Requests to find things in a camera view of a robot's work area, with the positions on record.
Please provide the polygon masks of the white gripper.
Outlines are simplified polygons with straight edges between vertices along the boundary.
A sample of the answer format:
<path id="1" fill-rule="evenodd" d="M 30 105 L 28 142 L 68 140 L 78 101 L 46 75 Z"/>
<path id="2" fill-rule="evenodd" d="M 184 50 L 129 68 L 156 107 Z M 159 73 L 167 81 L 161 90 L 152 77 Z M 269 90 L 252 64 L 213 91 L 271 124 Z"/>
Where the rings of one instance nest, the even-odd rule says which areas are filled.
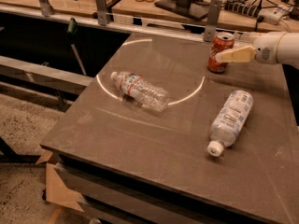
<path id="1" fill-rule="evenodd" d="M 276 64 L 278 45 L 285 34 L 285 32 L 270 32 L 259 35 L 254 39 L 253 46 L 226 49 L 217 53 L 215 59 L 218 63 L 248 63 L 255 58 L 259 63 Z"/>

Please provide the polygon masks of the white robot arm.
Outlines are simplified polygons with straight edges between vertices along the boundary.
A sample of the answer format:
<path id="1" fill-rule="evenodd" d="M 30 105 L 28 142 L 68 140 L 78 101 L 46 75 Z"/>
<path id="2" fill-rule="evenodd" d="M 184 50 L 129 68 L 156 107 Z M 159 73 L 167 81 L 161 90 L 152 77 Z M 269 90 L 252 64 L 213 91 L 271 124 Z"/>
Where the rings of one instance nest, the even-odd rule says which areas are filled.
<path id="1" fill-rule="evenodd" d="M 287 64 L 299 68 L 299 34 L 288 32 L 247 33 L 232 49 L 216 54 L 219 63 Z"/>

